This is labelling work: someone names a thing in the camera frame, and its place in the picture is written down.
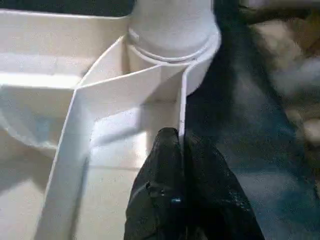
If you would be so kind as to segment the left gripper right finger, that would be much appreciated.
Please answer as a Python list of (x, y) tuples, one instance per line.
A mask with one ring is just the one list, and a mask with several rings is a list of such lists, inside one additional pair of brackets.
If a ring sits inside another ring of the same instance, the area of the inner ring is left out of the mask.
[(263, 240), (250, 201), (208, 136), (184, 137), (189, 223), (206, 240)]

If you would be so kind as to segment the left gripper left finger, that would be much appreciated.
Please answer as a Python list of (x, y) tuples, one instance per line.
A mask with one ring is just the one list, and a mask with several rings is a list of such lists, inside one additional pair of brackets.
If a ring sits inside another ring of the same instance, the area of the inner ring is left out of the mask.
[(125, 240), (184, 240), (186, 198), (178, 132), (162, 128), (140, 168), (126, 208)]

